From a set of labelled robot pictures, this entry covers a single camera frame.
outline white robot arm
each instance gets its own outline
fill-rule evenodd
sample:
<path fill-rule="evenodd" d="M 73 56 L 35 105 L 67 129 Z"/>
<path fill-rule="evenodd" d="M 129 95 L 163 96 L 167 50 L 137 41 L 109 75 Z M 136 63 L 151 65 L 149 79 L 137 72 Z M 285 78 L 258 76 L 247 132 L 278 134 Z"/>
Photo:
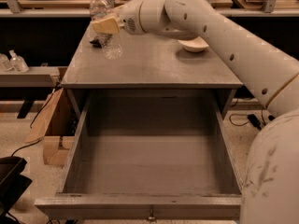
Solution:
<path fill-rule="evenodd" d="M 277 117 L 251 146 L 240 221 L 298 223 L 299 62 L 223 17 L 207 0 L 134 0 L 119 12 L 121 26 L 132 35 L 200 35 Z"/>
<path fill-rule="evenodd" d="M 223 17 L 207 0 L 134 0 L 120 18 L 132 35 L 200 35 L 274 116 L 299 107 L 298 61 Z"/>

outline open drawer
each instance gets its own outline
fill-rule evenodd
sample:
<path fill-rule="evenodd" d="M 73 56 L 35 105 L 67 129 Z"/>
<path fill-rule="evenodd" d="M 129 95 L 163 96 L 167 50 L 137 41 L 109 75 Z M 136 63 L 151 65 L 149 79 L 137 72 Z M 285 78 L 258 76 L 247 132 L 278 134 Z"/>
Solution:
<path fill-rule="evenodd" d="M 57 195 L 36 206 L 55 219 L 238 219 L 240 187 L 212 90 L 101 90 Z"/>

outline gray table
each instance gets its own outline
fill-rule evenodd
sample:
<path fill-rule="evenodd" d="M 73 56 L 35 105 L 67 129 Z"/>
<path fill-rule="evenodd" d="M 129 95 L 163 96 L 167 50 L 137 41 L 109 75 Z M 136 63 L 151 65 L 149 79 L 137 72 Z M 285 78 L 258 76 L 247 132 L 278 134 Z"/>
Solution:
<path fill-rule="evenodd" d="M 236 89 L 242 86 L 212 49 L 190 53 L 174 39 L 122 31 L 123 54 L 109 60 L 90 44 L 94 36 L 89 27 L 62 82 L 78 113 L 82 93 L 89 89 L 213 89 L 225 116 Z"/>
<path fill-rule="evenodd" d="M 62 83 L 79 122 L 61 184 L 36 207 L 53 219 L 238 219 L 222 118 L 242 83 L 212 49 L 121 33 L 123 55 L 108 60 L 93 37 Z"/>
<path fill-rule="evenodd" d="M 0 88 L 55 87 L 59 77 L 57 67 L 29 67 L 25 73 L 0 70 Z"/>

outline water bottle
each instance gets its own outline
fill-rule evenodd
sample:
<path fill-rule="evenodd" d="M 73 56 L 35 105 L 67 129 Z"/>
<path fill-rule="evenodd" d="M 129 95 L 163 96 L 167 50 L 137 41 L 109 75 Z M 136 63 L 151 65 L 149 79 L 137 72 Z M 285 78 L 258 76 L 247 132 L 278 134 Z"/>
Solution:
<path fill-rule="evenodd" d="M 0 70 L 9 71 L 13 69 L 7 55 L 0 53 Z"/>
<path fill-rule="evenodd" d="M 102 19 L 111 12 L 111 5 L 107 0 L 92 0 L 90 3 L 90 15 L 93 21 Z M 119 35 L 97 34 L 97 38 L 108 59 L 117 59 L 122 55 Z"/>
<path fill-rule="evenodd" d="M 11 56 L 10 63 L 16 71 L 26 72 L 29 70 L 27 63 L 22 56 L 18 56 L 13 49 L 9 51 L 9 54 Z"/>

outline floor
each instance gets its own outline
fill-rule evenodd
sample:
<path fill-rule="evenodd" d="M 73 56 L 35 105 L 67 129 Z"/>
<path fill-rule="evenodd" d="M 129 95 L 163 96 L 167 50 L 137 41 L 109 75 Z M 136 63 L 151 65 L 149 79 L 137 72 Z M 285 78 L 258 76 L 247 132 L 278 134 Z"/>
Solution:
<path fill-rule="evenodd" d="M 24 145 L 23 140 L 30 132 L 30 124 L 43 101 L 36 101 L 25 119 L 17 119 L 22 101 L 0 101 L 0 157 L 10 156 L 14 150 Z M 235 163 L 240 174 L 244 174 L 250 144 L 259 132 L 250 123 L 246 123 L 247 114 L 254 113 L 257 118 L 268 122 L 268 114 L 255 100 L 234 99 L 224 120 L 225 130 L 233 147 Z M 27 160 L 23 175 L 33 180 L 32 185 L 16 202 L 10 213 L 25 224 L 56 224 L 49 222 L 48 217 L 34 206 L 37 197 L 50 197 L 55 195 L 62 168 L 45 165 L 43 163 L 42 146 L 37 144 L 20 150 L 17 154 Z M 85 220 L 85 224 L 147 224 L 146 220 Z M 198 220 L 158 220 L 161 224 L 233 224 L 234 221 L 198 221 Z"/>

